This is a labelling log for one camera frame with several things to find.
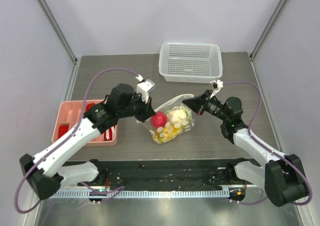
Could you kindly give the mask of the white fake cauliflower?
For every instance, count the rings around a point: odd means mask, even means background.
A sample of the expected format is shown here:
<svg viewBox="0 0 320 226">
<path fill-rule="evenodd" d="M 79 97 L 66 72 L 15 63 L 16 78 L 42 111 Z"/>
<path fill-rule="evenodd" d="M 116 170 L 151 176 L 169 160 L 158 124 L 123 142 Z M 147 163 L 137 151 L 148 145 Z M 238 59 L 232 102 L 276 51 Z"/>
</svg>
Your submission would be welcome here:
<svg viewBox="0 0 320 226">
<path fill-rule="evenodd" d="M 184 121 L 187 121 L 191 115 L 191 110 L 186 106 L 179 106 L 174 107 L 173 109 L 169 110 L 167 113 L 168 121 L 172 124 L 182 124 Z"/>
</svg>

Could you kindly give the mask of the red fake pomegranate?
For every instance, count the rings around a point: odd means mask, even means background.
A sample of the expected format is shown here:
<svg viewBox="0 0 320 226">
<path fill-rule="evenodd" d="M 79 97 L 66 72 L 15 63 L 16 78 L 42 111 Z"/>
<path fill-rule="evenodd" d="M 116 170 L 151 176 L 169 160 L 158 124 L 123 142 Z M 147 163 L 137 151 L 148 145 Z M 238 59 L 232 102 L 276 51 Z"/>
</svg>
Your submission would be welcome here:
<svg viewBox="0 0 320 226">
<path fill-rule="evenodd" d="M 168 118 L 165 113 L 158 111 L 154 116 L 151 117 L 150 123 L 155 127 L 163 127 L 166 125 Z"/>
</svg>

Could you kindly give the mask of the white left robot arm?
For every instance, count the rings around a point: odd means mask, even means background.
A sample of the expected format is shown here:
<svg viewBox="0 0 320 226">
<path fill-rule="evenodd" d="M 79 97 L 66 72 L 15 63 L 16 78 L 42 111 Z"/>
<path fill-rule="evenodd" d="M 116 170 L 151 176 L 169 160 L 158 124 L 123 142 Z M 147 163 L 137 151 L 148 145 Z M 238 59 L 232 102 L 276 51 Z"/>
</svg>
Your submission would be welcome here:
<svg viewBox="0 0 320 226">
<path fill-rule="evenodd" d="M 104 184 L 108 172 L 98 160 L 71 167 L 65 167 L 64 163 L 88 142 L 117 125 L 119 119 L 135 117 L 144 122 L 154 116 L 149 96 L 154 88 L 150 80 L 138 83 L 136 88 L 118 84 L 104 101 L 86 110 L 80 122 L 51 146 L 35 156 L 23 155 L 19 160 L 22 172 L 38 198 L 48 199 L 60 187 L 81 182 Z"/>
</svg>

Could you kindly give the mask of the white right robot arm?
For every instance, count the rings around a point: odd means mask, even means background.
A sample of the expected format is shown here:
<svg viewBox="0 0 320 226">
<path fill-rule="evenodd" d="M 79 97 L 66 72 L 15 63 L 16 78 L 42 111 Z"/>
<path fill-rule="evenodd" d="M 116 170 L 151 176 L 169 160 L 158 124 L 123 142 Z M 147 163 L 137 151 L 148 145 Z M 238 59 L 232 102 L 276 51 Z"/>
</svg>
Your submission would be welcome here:
<svg viewBox="0 0 320 226">
<path fill-rule="evenodd" d="M 183 100 L 183 104 L 197 115 L 207 112 L 222 121 L 221 133 L 232 144 L 247 151 L 258 166 L 242 161 L 226 170 L 226 179 L 233 184 L 248 181 L 265 191 L 266 197 L 277 207 L 289 203 L 298 204 L 306 198 L 308 204 L 313 193 L 306 179 L 300 158 L 286 155 L 257 137 L 242 120 L 242 102 L 237 97 L 229 97 L 221 103 L 213 91 Z"/>
</svg>

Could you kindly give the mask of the clear zip top bag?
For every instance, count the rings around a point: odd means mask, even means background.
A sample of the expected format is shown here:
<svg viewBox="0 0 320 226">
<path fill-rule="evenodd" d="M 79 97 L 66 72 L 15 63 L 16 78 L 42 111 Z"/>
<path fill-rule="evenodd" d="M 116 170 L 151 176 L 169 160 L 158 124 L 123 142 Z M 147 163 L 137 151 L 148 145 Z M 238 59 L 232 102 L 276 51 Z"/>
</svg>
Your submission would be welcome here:
<svg viewBox="0 0 320 226">
<path fill-rule="evenodd" d="M 193 112 L 183 104 L 193 98 L 193 94 L 181 94 L 155 109 L 155 115 L 144 122 L 137 121 L 149 131 L 157 144 L 167 143 L 195 125 Z"/>
</svg>

